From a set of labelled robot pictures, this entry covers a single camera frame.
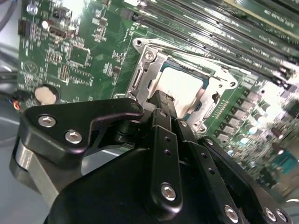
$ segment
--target green circuit board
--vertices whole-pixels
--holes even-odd
[[[194,0],[157,0],[147,8],[132,6],[128,2],[134,1],[77,0],[74,5],[70,0],[40,0],[33,1],[38,12],[32,15],[27,11],[29,1],[22,1],[18,88],[34,92],[43,84],[51,85],[57,89],[58,104],[126,94],[140,56],[133,47],[133,40],[141,37],[161,39],[209,59],[231,62],[233,66],[240,65],[247,70],[251,68],[251,74],[229,70],[238,85],[222,94],[205,120],[206,132],[197,135],[212,136],[224,148],[233,149],[234,158],[250,174],[258,177],[263,157],[272,150],[273,143],[281,141],[271,134],[272,127],[279,128],[284,135],[293,130],[289,136],[296,136],[294,133],[299,131],[298,120],[283,119],[282,114],[268,118],[266,124],[259,126],[257,134],[249,135],[245,130],[245,125],[253,121],[257,112],[267,116],[261,109],[265,102],[276,102],[277,106],[288,110],[289,102],[299,98],[297,90],[288,92],[278,85],[279,82],[272,80],[281,75],[283,80],[296,82],[296,66],[291,64],[283,69],[280,66],[285,62],[293,63],[291,57],[292,60],[299,57],[295,46],[297,34],[288,35],[284,32],[286,27],[271,27],[271,31],[260,29],[223,13],[229,1],[224,1],[222,8],[209,7],[203,1]],[[57,21],[55,10],[61,10],[62,6],[65,11],[72,11],[71,24]],[[133,20],[134,14],[139,14],[140,18]],[[211,19],[217,19],[224,28],[210,23]],[[62,38],[57,38],[49,32],[48,26],[68,27],[68,33],[54,30],[62,35]],[[211,34],[207,36],[202,30]],[[284,35],[272,35],[272,31],[276,34],[284,32]],[[198,63],[196,67],[212,75],[215,73],[204,63]],[[290,72],[282,72],[289,68],[292,68]],[[244,98],[245,91],[257,93],[260,99],[247,111],[247,117],[241,120],[230,138],[223,141],[217,133],[226,118],[232,115],[232,109]],[[39,105],[34,96],[20,104],[22,110]],[[246,144],[240,143],[240,134],[248,138]],[[249,167],[251,161],[255,161],[256,166]]]

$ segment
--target ram slot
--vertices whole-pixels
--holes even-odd
[[[192,6],[180,0],[160,0],[160,2],[177,8],[198,20],[205,17],[209,19],[212,24],[217,24],[217,26],[225,32],[239,35],[242,38],[253,42],[258,42],[264,47],[283,55],[286,61],[291,63],[299,62],[299,50],[293,48],[279,38],[271,36],[263,30],[256,28],[256,26],[248,23],[246,24],[233,16],[225,15],[226,12],[223,12],[218,8],[207,5],[204,2],[196,2],[195,5]]]
[[[276,77],[273,75],[273,73],[269,70],[262,70],[261,68],[258,68],[256,66],[253,66],[252,64],[248,64],[244,60],[241,60],[237,57],[232,57],[228,55],[227,53],[211,47],[209,45],[205,45],[204,43],[201,43],[198,39],[191,37],[189,35],[186,35],[184,32],[179,31],[179,30],[174,30],[173,28],[159,22],[159,21],[153,21],[152,18],[146,17],[144,15],[135,15],[133,17],[133,20],[145,25],[149,28],[152,28],[154,30],[158,30],[161,33],[164,33],[168,36],[171,36],[175,39],[178,39],[184,43],[189,44],[190,46],[193,46],[195,48],[198,48],[202,51],[205,52],[202,56],[211,58],[211,59],[216,59],[221,62],[225,62],[227,64],[235,65],[237,67],[241,67],[244,69],[249,70],[250,72],[262,76],[265,79],[284,87],[285,89],[289,88],[289,85],[285,83],[285,81],[279,77]]]
[[[271,2],[276,2],[277,4],[287,8],[293,13],[299,14],[299,3],[294,0],[272,0]]]
[[[220,28],[214,26],[215,23],[207,22],[204,17],[198,18],[198,20],[194,21],[194,19],[188,15],[181,16],[178,14],[173,14],[173,9],[162,9],[160,4],[157,6],[150,2],[143,9],[146,12],[152,12],[154,14],[159,13],[172,21],[176,21],[181,26],[187,26],[194,32],[202,32],[203,35],[212,38],[219,44],[225,44],[226,46],[230,46],[238,51],[257,57],[258,60],[268,63],[273,68],[285,71],[285,78],[292,76],[292,71],[281,64],[287,61],[287,57],[268,50],[266,47],[255,44],[254,42],[249,41],[240,35],[234,34],[232,32],[226,33]]]
[[[297,22],[286,19],[283,15],[273,12],[273,10],[269,10],[252,0],[211,0],[210,3],[230,12],[243,21],[252,24],[259,23],[259,28],[268,33],[271,32],[271,34],[293,45],[299,44],[299,24]]]
[[[298,13],[294,13],[292,10],[289,10],[288,8],[283,7],[280,4],[277,4],[275,1],[272,0],[254,0],[256,3],[271,9],[275,12],[279,12],[280,15],[284,15],[285,17],[293,20],[293,21],[299,21]]]

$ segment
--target electrolytic capacitor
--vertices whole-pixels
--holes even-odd
[[[275,137],[277,137],[278,139],[282,139],[284,137],[284,135],[281,133],[281,131],[276,128],[276,127],[273,127],[271,129],[271,132],[273,133],[273,135],[275,135]]]
[[[264,124],[267,121],[267,118],[259,113],[257,113],[253,117],[259,124]]]
[[[248,131],[248,134],[255,134],[257,132],[257,127],[251,124],[246,125],[245,128]]]
[[[249,142],[249,138],[246,138],[244,134],[240,134],[238,136],[238,139],[240,141],[241,144],[247,144]]]
[[[26,11],[30,14],[30,15],[37,15],[38,13],[38,7],[33,4],[33,3],[30,3],[27,5],[26,7]]]

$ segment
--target surface mount component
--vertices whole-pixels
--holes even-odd
[[[226,117],[226,121],[232,127],[238,127],[240,125],[240,122],[241,122],[238,118],[235,118],[235,117],[230,116],[230,115],[228,115]]]
[[[242,98],[238,100],[238,105],[245,111],[250,111],[254,107],[254,105],[251,102]]]
[[[238,118],[238,119],[244,119],[247,117],[247,112],[237,108],[237,107],[233,107],[233,109],[231,110],[232,114]]]
[[[243,95],[246,97],[246,99],[249,102],[255,102],[258,101],[260,98],[260,95],[258,95],[257,93],[250,91],[250,90],[245,90]]]

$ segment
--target wire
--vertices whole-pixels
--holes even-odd
[[[3,16],[3,18],[2,18],[2,20],[0,21],[0,32],[4,29],[4,27],[8,24],[8,21],[10,20],[10,18],[12,17],[12,15],[13,15],[13,13],[14,13],[14,11],[15,11],[15,9],[17,8],[17,1],[13,1],[11,4],[10,4],[10,6],[9,6],[9,8],[8,8],[8,10],[7,10],[7,12],[5,13],[5,15]]]
[[[14,100],[14,101],[13,101],[13,105],[14,105],[14,108],[15,108],[17,111],[19,111],[19,110],[21,109],[18,100]]]
[[[7,2],[8,0],[0,0],[0,5]]]
[[[18,72],[17,71],[13,71],[13,72],[0,72],[0,83],[1,81],[4,80],[16,80],[18,77]]]

